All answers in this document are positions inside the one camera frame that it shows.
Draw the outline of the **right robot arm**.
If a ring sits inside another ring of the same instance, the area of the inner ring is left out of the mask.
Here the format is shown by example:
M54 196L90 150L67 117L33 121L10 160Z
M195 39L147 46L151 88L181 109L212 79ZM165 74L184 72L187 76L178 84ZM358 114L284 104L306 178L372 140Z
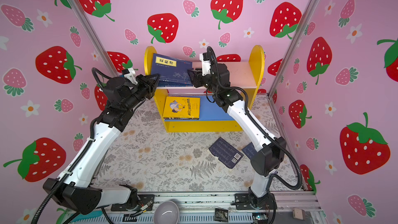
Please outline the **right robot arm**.
M249 187L247 204L254 209L261 209L270 201L275 204L275 197L270 191L274 179L291 190L299 190L303 185L303 176L299 164L287 150L286 140L276 137L265 128L249 110L248 93L240 87L232 87L230 72L225 64L217 61L215 52L207 47L200 55L201 68L190 69L188 74L194 87L205 87L212 92L211 103L216 103L232 117L247 134L256 154L250 163L255 170L253 184ZM276 173L284 157L288 157L297 173L297 183L292 185Z

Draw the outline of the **navy blue book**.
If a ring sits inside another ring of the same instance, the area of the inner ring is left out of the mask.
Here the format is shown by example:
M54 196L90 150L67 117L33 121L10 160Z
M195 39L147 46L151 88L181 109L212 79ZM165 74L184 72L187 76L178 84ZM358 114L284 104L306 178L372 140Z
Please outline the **navy blue book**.
M181 83L181 82L167 82L160 80L158 83L159 87L192 87L192 83Z

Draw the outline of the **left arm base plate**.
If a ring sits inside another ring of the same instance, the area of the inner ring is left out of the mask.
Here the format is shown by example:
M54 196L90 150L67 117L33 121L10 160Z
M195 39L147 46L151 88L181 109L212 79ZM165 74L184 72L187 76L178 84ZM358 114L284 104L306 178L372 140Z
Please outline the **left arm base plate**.
M137 199L133 198L124 204L113 204L112 212L138 212L142 207L146 207L144 211L152 211L155 195L137 195Z

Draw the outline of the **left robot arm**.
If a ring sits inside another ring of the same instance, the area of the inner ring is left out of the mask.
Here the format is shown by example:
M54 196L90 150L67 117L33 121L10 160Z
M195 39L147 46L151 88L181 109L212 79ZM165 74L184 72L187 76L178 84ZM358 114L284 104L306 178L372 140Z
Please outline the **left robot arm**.
M109 77L92 68L94 79L107 97L105 109L90 123L90 136L84 148L57 178L49 178L44 183L43 188L48 195L37 209L32 223L38 223L50 200L75 211L66 220L67 224L80 214L87 215L95 209L103 211L115 204L136 210L136 215L142 213L141 200L134 187L91 187L110 145L125 130L137 108L146 99L154 97L160 80L159 74L136 75L133 69L125 69L122 73L122 76Z

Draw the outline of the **yellow cartoon cover book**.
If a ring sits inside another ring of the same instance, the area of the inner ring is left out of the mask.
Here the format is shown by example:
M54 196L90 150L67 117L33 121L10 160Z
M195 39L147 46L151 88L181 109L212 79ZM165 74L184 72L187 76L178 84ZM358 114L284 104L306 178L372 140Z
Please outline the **yellow cartoon cover book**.
M192 119L200 118L199 97L167 96L163 110L164 119Z

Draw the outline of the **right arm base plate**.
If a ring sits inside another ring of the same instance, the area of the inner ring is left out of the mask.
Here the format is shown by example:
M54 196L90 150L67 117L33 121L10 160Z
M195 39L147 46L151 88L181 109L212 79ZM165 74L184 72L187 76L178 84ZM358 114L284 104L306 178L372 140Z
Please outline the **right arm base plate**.
M238 210L277 210L275 196L268 193L261 198L254 194L235 194L235 201L231 204Z

